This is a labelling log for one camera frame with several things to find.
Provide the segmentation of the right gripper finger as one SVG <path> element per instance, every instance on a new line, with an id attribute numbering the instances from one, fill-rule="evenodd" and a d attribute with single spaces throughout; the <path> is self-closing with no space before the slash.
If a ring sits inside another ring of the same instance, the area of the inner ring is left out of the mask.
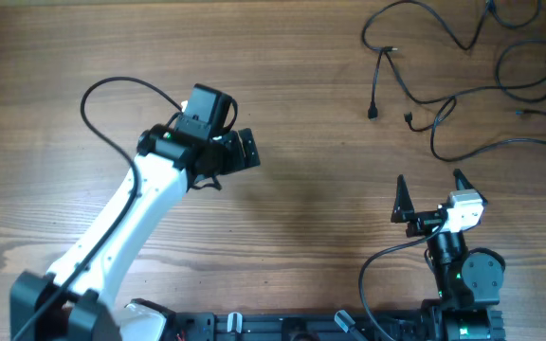
<path id="1" fill-rule="evenodd" d="M 484 206 L 488 205 L 488 200 L 468 181 L 464 173 L 460 169 L 455 169 L 453 171 L 453 176 L 455 179 L 455 185 L 457 190 L 475 190 L 480 197 L 482 198 L 482 204 Z"/>
<path id="2" fill-rule="evenodd" d="M 403 174 L 397 177 L 396 194 L 391 213 L 392 223 L 407 223 L 415 219 L 415 211 Z"/>

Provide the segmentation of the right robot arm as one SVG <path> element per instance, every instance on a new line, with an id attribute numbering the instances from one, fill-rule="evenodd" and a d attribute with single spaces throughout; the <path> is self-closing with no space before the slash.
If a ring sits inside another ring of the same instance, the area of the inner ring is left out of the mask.
<path id="1" fill-rule="evenodd" d="M 393 223 L 405 223 L 409 238 L 422 237 L 428 264 L 435 277 L 438 299 L 422 309 L 432 322 L 435 340 L 504 340 L 500 303 L 504 258 L 487 248 L 467 247 L 464 234 L 482 222 L 487 199 L 460 170 L 453 172 L 456 189 L 430 211 L 415 210 L 405 177 L 397 178 L 391 214 Z"/>

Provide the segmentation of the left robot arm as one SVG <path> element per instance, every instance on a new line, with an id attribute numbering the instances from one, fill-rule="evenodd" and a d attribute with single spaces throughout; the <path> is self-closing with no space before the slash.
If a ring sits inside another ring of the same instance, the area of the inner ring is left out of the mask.
<path id="1" fill-rule="evenodd" d="M 22 273 L 9 297 L 13 340 L 173 340 L 175 312 L 145 299 L 114 305 L 130 265 L 160 220 L 192 189 L 257 167 L 249 129 L 235 131 L 238 104 L 195 84 L 165 124 L 145 131 L 123 183 L 89 229 L 43 276 Z"/>

